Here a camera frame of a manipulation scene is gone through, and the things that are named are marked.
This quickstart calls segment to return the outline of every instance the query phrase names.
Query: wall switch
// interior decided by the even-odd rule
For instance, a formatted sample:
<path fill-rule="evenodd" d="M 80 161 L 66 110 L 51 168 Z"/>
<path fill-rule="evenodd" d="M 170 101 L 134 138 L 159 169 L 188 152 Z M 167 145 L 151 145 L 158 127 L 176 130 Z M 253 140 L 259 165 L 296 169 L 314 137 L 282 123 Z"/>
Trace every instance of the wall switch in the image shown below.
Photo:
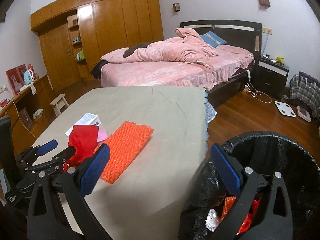
<path fill-rule="evenodd" d="M 263 33 L 268 33 L 268 34 L 272 35 L 272 29 L 262 28 L 262 32 L 263 32 Z"/>

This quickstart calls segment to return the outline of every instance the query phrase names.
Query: headboard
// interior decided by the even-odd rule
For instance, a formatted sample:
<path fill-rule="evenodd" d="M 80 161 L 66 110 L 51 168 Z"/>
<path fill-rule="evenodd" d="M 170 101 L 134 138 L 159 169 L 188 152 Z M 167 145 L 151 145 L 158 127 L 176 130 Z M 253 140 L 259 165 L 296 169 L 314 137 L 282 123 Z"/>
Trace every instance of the headboard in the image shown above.
<path fill-rule="evenodd" d="M 213 31 L 227 45 L 250 51 L 258 63 L 261 56 L 262 24 L 237 20 L 200 20 L 182 22 L 180 27 L 193 28 L 200 35 Z"/>

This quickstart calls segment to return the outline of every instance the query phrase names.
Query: pink blanket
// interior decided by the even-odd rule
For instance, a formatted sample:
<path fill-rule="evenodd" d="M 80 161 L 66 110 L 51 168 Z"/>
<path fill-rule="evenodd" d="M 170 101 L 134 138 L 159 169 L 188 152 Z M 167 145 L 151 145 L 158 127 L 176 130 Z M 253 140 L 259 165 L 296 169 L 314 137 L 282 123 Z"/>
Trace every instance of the pink blanket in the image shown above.
<path fill-rule="evenodd" d="M 183 62 L 135 62 L 106 64 L 101 70 L 102 87 L 188 86 L 205 87 L 227 81 L 239 68 L 247 68 L 253 55 L 242 48 L 220 45 L 219 56 L 210 57 L 210 70 Z"/>
<path fill-rule="evenodd" d="M 216 49 L 204 42 L 194 29 L 178 28 L 176 34 L 179 37 L 154 42 L 146 48 L 135 50 L 126 58 L 123 54 L 128 48 L 117 49 L 101 59 L 111 63 L 172 61 L 208 66 L 209 57 L 218 55 Z"/>

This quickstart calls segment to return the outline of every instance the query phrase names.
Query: black trash bag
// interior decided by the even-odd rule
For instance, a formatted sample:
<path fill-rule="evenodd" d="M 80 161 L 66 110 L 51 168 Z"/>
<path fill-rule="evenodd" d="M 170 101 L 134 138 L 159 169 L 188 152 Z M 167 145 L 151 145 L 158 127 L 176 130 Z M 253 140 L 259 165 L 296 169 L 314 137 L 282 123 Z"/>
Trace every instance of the black trash bag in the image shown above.
<path fill-rule="evenodd" d="M 281 172 L 290 198 L 295 239 L 320 203 L 320 169 L 313 157 L 297 142 L 273 132 L 250 132 L 233 137 L 221 150 L 259 174 Z M 211 177 L 205 180 L 203 177 L 207 175 Z M 220 188 L 224 185 L 214 165 L 207 161 L 180 216 L 179 240 L 208 238 L 211 231 L 206 228 L 205 220 L 213 205 L 220 202 L 217 193 Z M 222 205 L 214 207 L 218 215 Z"/>

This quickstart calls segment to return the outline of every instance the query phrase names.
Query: plaid cloth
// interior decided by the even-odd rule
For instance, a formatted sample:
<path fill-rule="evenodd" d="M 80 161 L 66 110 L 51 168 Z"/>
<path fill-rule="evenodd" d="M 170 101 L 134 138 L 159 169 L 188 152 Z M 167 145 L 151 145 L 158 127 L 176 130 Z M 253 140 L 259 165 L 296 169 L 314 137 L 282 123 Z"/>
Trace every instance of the plaid cloth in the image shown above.
<path fill-rule="evenodd" d="M 296 74 L 290 80 L 290 99 L 300 99 L 312 109 L 312 116 L 320 120 L 320 88 L 316 83 Z"/>

